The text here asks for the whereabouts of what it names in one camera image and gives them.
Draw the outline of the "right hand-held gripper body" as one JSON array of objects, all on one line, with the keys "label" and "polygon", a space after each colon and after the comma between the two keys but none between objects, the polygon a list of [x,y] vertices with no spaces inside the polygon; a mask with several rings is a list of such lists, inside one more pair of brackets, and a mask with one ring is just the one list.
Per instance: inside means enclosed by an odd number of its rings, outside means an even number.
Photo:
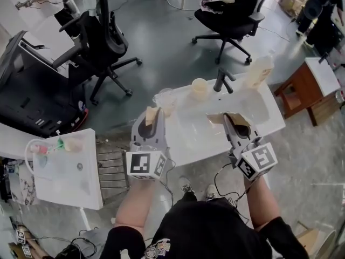
[{"label": "right hand-held gripper body", "polygon": [[277,163],[272,144],[263,137],[254,139],[247,145],[232,148],[229,158],[233,168],[238,168],[244,178],[254,181],[268,173]]}]

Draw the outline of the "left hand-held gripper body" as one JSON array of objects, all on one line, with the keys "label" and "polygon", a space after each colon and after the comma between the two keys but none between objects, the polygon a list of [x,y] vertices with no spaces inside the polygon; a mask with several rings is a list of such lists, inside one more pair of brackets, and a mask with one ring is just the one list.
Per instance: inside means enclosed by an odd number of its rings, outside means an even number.
[{"label": "left hand-held gripper body", "polygon": [[167,161],[162,150],[132,141],[130,151],[126,152],[127,175],[141,180],[159,180]]}]

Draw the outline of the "clear glass cup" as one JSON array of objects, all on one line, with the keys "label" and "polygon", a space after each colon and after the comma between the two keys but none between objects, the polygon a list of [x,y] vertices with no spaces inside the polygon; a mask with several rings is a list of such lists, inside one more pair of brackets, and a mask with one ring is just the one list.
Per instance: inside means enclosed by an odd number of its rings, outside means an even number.
[{"label": "clear glass cup", "polygon": [[173,89],[164,88],[158,94],[154,95],[153,102],[164,111],[164,115],[167,118],[175,110],[177,98]]}]

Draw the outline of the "person's right forearm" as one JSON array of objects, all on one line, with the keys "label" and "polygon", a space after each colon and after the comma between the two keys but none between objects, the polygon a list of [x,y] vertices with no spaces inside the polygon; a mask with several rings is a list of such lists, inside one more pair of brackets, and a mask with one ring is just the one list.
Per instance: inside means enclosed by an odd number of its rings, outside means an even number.
[{"label": "person's right forearm", "polygon": [[247,203],[251,222],[256,231],[281,216],[278,203],[263,177],[259,177],[255,182],[244,178],[244,186],[248,190]]}]

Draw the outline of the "beige plastic cup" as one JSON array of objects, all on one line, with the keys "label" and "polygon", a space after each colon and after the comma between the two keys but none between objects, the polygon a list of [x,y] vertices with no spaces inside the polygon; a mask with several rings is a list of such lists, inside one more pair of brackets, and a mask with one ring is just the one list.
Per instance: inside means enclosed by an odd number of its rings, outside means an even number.
[{"label": "beige plastic cup", "polygon": [[209,99],[208,82],[205,79],[196,78],[191,84],[191,96],[196,101],[207,101]]}]

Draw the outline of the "cream plastic cup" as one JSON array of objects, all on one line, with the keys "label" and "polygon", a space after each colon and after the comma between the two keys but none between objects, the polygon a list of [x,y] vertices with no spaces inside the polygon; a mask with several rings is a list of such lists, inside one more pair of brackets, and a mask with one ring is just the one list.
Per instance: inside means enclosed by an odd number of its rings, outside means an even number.
[{"label": "cream plastic cup", "polygon": [[67,152],[80,152],[82,150],[82,142],[77,138],[66,138],[64,139],[64,149]]}]

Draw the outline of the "person's left shoe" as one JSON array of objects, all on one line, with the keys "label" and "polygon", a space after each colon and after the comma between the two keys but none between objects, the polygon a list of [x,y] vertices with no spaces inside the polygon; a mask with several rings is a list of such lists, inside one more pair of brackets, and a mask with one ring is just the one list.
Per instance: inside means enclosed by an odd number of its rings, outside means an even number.
[{"label": "person's left shoe", "polygon": [[178,183],[179,183],[179,187],[183,193],[192,193],[192,194],[195,193],[192,186],[191,186],[191,182],[187,177],[181,176],[178,180]]}]

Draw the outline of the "black basin faucet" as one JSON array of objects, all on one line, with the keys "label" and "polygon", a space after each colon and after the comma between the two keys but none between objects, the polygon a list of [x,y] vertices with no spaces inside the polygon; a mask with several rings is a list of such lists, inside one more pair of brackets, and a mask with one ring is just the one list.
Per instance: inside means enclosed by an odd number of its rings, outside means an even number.
[{"label": "black basin faucet", "polygon": [[233,93],[233,88],[230,86],[229,83],[226,82],[226,78],[229,78],[230,81],[236,81],[235,76],[231,72],[227,71],[226,69],[222,67],[219,67],[218,76],[213,86],[213,90],[215,92],[220,92],[222,90],[222,87],[225,86],[228,94]]}]

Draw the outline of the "person's right shoe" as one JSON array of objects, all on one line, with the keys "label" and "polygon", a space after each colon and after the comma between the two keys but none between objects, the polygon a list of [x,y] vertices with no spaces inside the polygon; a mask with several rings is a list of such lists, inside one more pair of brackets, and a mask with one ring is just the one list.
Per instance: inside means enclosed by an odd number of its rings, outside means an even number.
[{"label": "person's right shoe", "polygon": [[216,199],[217,194],[218,194],[218,191],[217,191],[216,186],[213,184],[209,184],[206,188],[206,191],[205,191],[205,200],[211,201],[213,199]]}]

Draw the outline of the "brown wooden cabinet white top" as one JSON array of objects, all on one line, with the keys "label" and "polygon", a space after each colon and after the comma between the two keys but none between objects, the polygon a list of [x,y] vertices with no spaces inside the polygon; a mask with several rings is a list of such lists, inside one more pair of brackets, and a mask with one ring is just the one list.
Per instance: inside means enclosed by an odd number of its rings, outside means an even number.
[{"label": "brown wooden cabinet white top", "polygon": [[282,99],[285,119],[306,110],[316,127],[340,108],[335,98],[340,88],[325,57],[307,57],[274,95]]}]

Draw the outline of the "person's black t-shirt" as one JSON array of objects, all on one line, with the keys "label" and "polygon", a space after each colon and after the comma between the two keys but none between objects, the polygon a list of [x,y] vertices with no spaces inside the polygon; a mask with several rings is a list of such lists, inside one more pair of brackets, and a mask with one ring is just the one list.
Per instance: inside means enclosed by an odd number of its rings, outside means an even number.
[{"label": "person's black t-shirt", "polygon": [[281,217],[260,231],[248,227],[225,201],[178,201],[164,216],[153,240],[130,227],[109,231],[99,259],[309,259]]}]

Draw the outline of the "black wheeled equipment cabinet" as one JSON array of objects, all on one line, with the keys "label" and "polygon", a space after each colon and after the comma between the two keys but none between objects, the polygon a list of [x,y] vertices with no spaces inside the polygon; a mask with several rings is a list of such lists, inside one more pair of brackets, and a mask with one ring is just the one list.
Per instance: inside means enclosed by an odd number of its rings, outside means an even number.
[{"label": "black wheeled equipment cabinet", "polygon": [[0,122],[43,138],[73,132],[88,117],[85,88],[54,69],[27,33],[10,38],[0,57]]}]

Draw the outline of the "white curved faucet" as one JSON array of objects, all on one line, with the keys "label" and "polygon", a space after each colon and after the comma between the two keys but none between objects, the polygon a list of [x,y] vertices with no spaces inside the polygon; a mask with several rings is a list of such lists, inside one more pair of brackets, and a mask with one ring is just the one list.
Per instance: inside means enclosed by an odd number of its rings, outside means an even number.
[{"label": "white curved faucet", "polygon": [[30,140],[30,141],[26,144],[25,150],[24,150],[24,161],[25,161],[25,164],[26,164],[27,169],[29,170],[29,172],[30,172],[32,175],[34,175],[34,171],[33,171],[33,169],[30,167],[29,160],[28,160],[28,156],[27,156],[27,152],[28,152],[30,146],[31,146],[35,141],[38,141],[38,139],[32,139],[32,140]]}]

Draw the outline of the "marble pattern slab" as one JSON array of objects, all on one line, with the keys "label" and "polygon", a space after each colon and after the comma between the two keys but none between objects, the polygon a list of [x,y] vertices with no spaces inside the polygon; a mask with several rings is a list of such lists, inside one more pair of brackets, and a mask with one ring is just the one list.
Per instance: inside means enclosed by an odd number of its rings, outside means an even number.
[{"label": "marble pattern slab", "polygon": [[35,179],[28,170],[25,161],[14,160],[9,162],[9,182],[12,199],[21,205],[31,206],[37,205]]}]

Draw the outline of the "metal frame rack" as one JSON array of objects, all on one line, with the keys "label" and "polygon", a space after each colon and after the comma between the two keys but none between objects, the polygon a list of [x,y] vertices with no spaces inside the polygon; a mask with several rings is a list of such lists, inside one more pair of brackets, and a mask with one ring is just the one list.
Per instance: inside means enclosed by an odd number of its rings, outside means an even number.
[{"label": "metal frame rack", "polygon": [[110,203],[130,188],[126,166],[129,136],[97,135],[95,143],[101,195],[104,203]]}]

